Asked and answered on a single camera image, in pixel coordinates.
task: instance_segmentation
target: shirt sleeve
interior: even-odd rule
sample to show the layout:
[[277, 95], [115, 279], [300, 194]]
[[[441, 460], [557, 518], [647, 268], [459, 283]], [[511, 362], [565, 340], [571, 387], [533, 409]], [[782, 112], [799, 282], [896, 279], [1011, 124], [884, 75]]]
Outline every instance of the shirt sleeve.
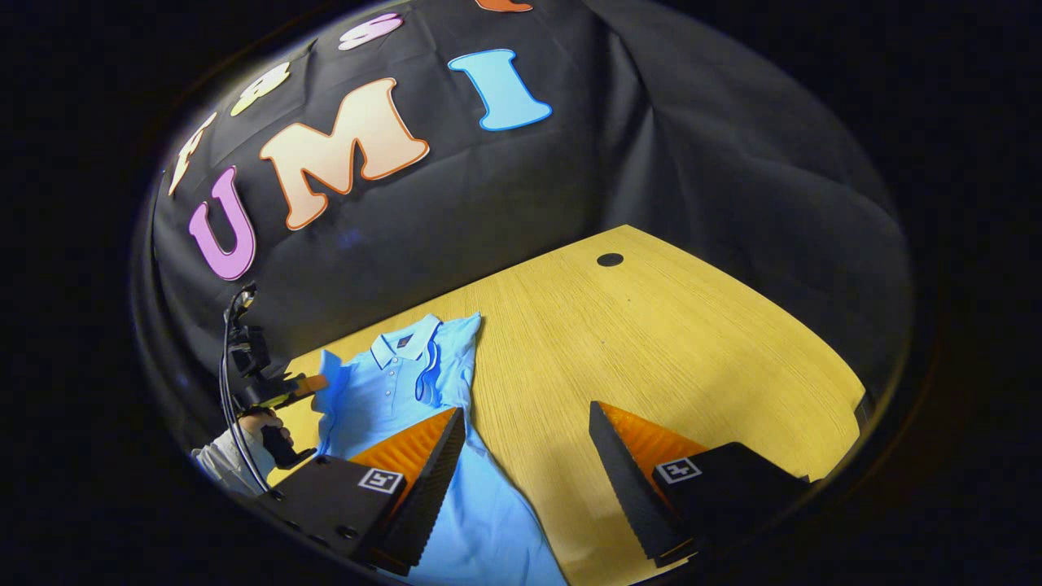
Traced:
[[[253, 457], [253, 463], [264, 478], [275, 468], [275, 459], [265, 448], [264, 441], [243, 430], [246, 447]], [[192, 457], [199, 468], [212, 481], [226, 490], [255, 496], [264, 492], [253, 479], [249, 467], [235, 449], [231, 430], [225, 430], [213, 443], [192, 450]]]

